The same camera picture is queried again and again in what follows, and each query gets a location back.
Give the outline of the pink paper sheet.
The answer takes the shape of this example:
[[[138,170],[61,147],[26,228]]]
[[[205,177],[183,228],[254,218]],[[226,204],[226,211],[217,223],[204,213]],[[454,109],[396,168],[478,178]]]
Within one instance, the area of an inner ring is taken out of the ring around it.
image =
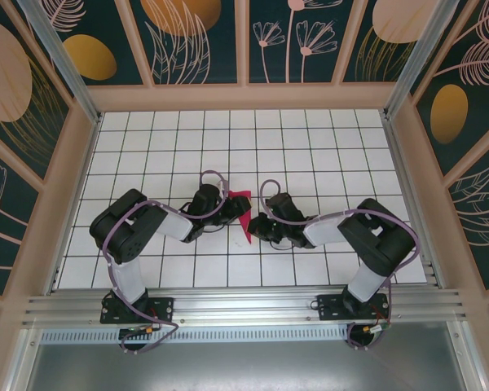
[[[240,222],[240,226],[244,232],[244,235],[248,242],[251,244],[252,243],[252,235],[248,232],[248,227],[249,223],[252,220],[252,192],[251,190],[244,190],[244,191],[229,191],[229,196],[233,200],[238,196],[243,196],[245,197],[248,202],[249,202],[249,210],[244,212],[241,216],[238,217],[238,220]]]

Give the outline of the grey sheet metal panel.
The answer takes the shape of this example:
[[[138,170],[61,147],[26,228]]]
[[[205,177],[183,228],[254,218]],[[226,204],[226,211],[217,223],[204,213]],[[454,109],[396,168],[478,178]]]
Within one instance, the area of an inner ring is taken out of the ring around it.
[[[113,343],[35,330],[19,343],[9,391],[489,391],[457,323],[400,323],[355,350],[324,325],[296,340],[209,338],[185,331],[135,356]]]

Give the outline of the long aluminium base rail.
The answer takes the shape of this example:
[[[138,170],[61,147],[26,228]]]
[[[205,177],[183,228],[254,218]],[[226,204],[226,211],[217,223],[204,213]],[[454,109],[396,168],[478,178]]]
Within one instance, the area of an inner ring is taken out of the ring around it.
[[[317,323],[310,308],[318,296],[337,293],[325,286],[152,289],[152,297],[174,298],[173,320],[183,326],[262,326]],[[103,289],[58,290],[30,297],[21,320],[29,328],[97,327]],[[392,320],[397,323],[465,319],[469,311],[455,289],[431,285],[395,287]]]

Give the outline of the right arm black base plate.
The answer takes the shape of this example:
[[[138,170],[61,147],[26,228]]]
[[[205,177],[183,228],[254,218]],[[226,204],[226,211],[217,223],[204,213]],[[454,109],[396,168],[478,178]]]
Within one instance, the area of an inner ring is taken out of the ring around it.
[[[377,293],[365,303],[348,304],[342,294],[318,295],[311,302],[321,321],[376,321],[389,317],[388,296]]]

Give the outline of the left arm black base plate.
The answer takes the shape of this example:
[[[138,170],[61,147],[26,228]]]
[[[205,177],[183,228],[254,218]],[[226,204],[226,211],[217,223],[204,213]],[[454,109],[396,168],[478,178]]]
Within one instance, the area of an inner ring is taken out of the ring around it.
[[[170,322],[174,311],[174,299],[171,297],[143,297],[133,307],[147,316]],[[99,318],[101,324],[136,324],[149,323],[146,319],[129,309],[117,296],[105,297]]]

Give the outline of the aluminium side rail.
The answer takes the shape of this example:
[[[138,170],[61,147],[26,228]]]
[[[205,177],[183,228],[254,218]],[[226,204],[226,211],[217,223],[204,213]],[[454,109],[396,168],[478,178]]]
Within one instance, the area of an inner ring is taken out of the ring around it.
[[[54,182],[51,184],[50,206],[59,225],[53,230],[58,237],[51,241],[51,263],[43,288],[43,293],[47,296],[58,287],[61,278],[87,171],[103,119],[104,114],[101,112],[98,118],[87,125],[71,124],[71,131],[64,135],[64,142],[58,145],[57,160],[51,165],[48,178],[52,178]]]
[[[412,228],[418,234],[421,241],[421,261],[424,267],[429,267],[434,277],[434,285],[440,289],[445,288],[445,281],[441,269],[439,268],[437,254],[431,243],[430,232],[424,220],[424,214],[421,209],[416,187],[412,179],[411,171],[404,156],[404,150],[399,141],[396,129],[392,120],[381,111],[381,121],[384,128],[392,157],[394,159],[395,169],[399,177],[399,182],[403,187],[404,200],[407,210],[410,213]]]

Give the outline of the aluminium corner post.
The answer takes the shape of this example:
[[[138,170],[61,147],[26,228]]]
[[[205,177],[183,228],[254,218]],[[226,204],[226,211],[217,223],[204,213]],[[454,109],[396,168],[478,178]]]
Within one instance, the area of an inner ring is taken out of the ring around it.
[[[15,1],[87,117],[96,124],[99,111],[59,36],[59,33],[71,33],[86,15],[84,0]]]
[[[412,85],[449,25],[459,2],[460,0],[438,0],[424,31],[413,47],[394,89],[383,107],[382,112],[385,121],[391,121],[398,113]]]

